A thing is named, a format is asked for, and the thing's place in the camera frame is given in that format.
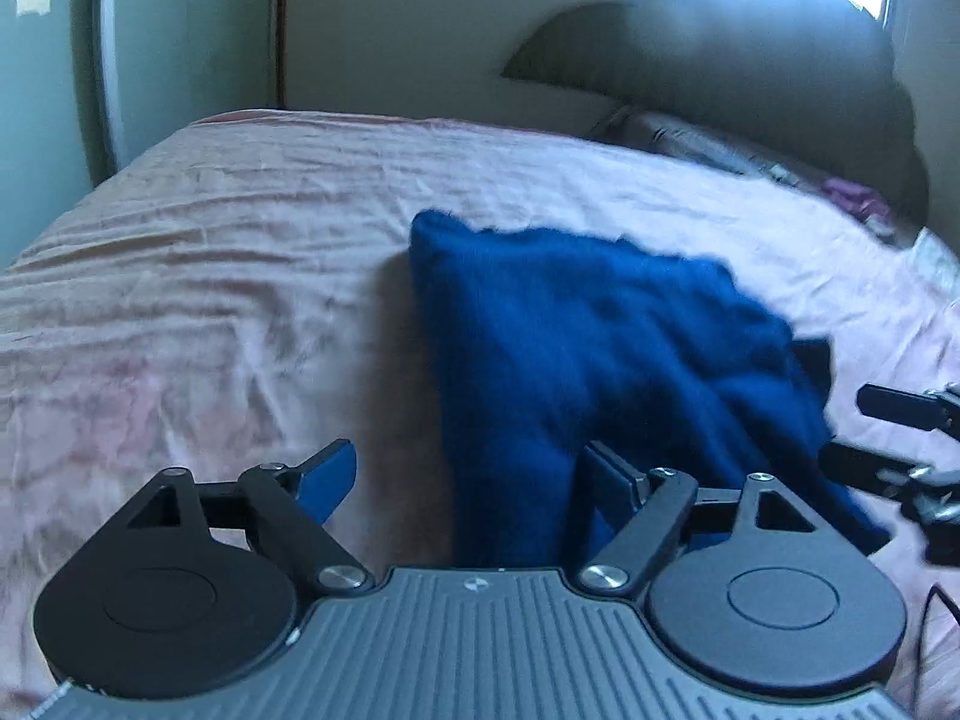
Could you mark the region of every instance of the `blue sweater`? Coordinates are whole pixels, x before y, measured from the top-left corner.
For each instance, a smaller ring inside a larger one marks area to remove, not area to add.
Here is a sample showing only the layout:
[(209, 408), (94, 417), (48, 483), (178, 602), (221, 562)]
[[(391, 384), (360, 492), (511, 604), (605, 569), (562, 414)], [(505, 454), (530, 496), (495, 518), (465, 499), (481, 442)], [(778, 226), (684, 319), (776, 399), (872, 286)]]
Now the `blue sweater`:
[[(864, 552), (887, 539), (828, 482), (819, 389), (787, 323), (722, 264), (550, 229), (474, 232), (425, 211), (410, 241), (453, 469), (458, 565), (569, 565), (576, 456), (601, 440), (705, 487), (776, 474)], [(822, 375), (829, 381), (829, 356)], [(598, 517), (581, 541), (611, 537)]]

